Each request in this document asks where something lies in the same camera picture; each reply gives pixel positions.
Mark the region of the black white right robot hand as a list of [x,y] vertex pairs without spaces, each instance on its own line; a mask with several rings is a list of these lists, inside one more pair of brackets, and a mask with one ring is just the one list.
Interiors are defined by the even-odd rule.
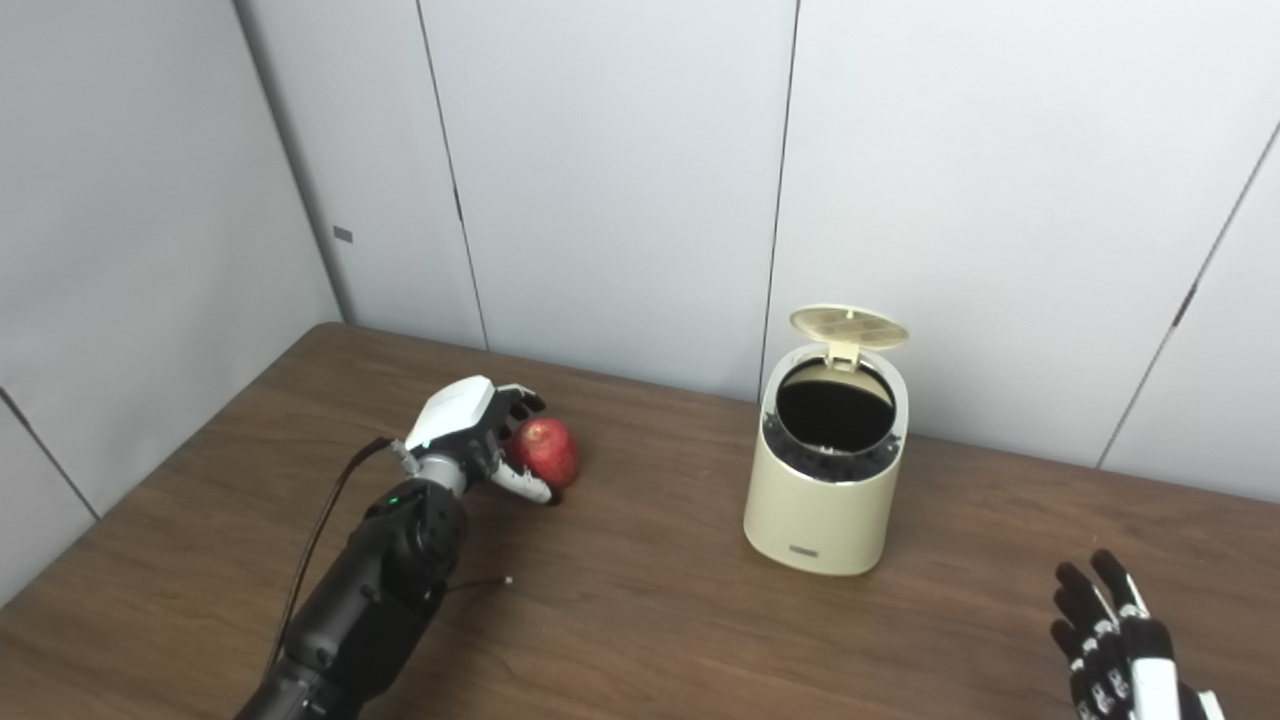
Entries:
[[1187,684],[1172,637],[1134,577],[1108,550],[1091,556],[1088,577],[1071,562],[1055,569],[1050,634],[1068,662],[1078,719],[1221,719],[1219,697]]

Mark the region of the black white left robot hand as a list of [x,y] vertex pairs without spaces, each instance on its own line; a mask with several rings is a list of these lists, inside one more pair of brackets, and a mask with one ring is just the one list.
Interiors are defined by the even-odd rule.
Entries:
[[393,448],[408,478],[440,486],[460,501],[489,482],[532,503],[556,506],[562,493],[506,450],[515,428],[545,410],[545,401],[525,386],[471,375],[435,392]]

